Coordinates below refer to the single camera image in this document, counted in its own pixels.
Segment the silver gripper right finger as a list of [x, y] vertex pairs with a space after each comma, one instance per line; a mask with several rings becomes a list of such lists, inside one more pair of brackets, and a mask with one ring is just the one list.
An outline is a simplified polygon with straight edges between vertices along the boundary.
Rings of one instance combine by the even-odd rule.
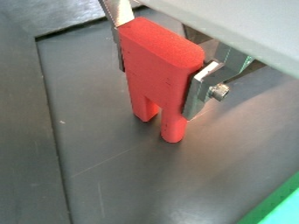
[[205, 66], [192, 78], [182, 110], [184, 117], [190, 121], [212, 98], [221, 102], [228, 97], [230, 87], [226, 83], [253, 73], [266, 64], [186, 24], [182, 27], [185, 36], [193, 43], [205, 47], [213, 44], [216, 50], [209, 51]]

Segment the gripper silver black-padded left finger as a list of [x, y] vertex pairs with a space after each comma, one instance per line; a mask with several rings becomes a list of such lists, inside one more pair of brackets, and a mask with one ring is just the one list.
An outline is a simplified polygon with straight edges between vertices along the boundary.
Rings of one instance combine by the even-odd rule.
[[98, 0], [98, 1], [106, 13], [107, 20], [111, 23], [111, 31], [114, 41], [117, 43], [119, 69], [122, 71], [126, 71], [118, 27], [135, 19], [131, 3], [130, 0]]

